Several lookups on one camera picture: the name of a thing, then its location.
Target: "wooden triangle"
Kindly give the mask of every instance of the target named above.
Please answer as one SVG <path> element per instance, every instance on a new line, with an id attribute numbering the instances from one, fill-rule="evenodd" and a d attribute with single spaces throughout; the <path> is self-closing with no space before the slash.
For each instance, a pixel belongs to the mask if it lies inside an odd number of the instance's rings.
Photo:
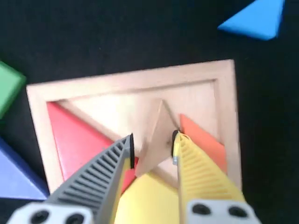
<path id="1" fill-rule="evenodd" d="M 152 112 L 149 113 L 148 128 L 135 170 L 137 177 L 151 171 L 171 156 L 172 133 L 177 128 L 166 103 L 161 99 L 155 101 Z"/>

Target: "black surface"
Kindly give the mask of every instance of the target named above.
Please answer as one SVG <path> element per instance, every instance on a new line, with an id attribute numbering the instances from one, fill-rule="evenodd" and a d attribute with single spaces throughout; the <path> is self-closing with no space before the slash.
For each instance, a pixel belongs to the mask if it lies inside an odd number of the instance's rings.
<path id="1" fill-rule="evenodd" d="M 216 30 L 250 2 L 0 0 L 0 58 L 30 84 L 233 58 L 244 194 L 264 224 L 299 223 L 299 3 L 286 1 L 275 40 Z M 0 129 L 44 178 L 24 89 Z"/>

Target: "wooden board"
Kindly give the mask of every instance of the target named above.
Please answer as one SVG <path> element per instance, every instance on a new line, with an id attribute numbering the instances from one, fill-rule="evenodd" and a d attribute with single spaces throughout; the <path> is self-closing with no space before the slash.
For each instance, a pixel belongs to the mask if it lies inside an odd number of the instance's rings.
<path id="1" fill-rule="evenodd" d="M 228 176 L 241 188 L 232 60 L 33 84 L 27 93 L 51 192 L 63 179 L 46 102 L 58 101 L 112 140 L 133 133 L 138 156 L 157 98 L 167 103 L 177 124 L 179 115 L 185 114 L 225 146 Z M 160 167 L 167 170 L 170 165 L 165 161 Z"/>

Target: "orange triangle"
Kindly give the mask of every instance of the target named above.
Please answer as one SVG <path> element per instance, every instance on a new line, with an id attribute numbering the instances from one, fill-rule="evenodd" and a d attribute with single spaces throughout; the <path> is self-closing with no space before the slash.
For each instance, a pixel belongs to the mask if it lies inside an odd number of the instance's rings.
<path id="1" fill-rule="evenodd" d="M 66 180 L 113 141 L 60 105 L 48 102 L 47 107 L 63 179 Z M 134 179 L 134 170 L 127 171 L 122 192 Z"/>
<path id="2" fill-rule="evenodd" d="M 198 147 L 204 150 L 224 173 L 227 173 L 226 151 L 224 146 L 183 114 L 180 114 L 180 124 L 181 131 L 188 135 Z"/>

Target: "foam block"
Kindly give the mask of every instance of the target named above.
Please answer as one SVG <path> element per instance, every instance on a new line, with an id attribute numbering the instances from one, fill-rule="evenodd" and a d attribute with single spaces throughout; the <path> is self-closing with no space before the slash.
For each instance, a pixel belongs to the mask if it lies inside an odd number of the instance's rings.
<path id="1" fill-rule="evenodd" d="M 25 79 L 21 73 L 0 62 L 0 119 L 13 102 Z"/>
<path id="2" fill-rule="evenodd" d="M 0 138 L 0 197 L 45 200 L 47 185 L 26 162 Z"/>
<path id="3" fill-rule="evenodd" d="M 224 173 L 227 173 L 226 151 L 224 146 L 183 114 L 180 114 L 180 125 L 182 132 L 188 135 L 198 147 L 204 150 Z"/>
<path id="4" fill-rule="evenodd" d="M 218 29 L 270 40 L 278 35 L 284 0 L 256 0 L 222 23 Z"/>
<path id="5" fill-rule="evenodd" d="M 179 224 L 177 191 L 153 174 L 138 177 L 121 196 L 115 224 Z"/>
<path id="6" fill-rule="evenodd" d="M 63 178 L 66 180 L 113 142 L 60 105 L 48 102 L 47 107 Z M 125 173 L 122 192 L 134 179 L 134 170 Z"/>

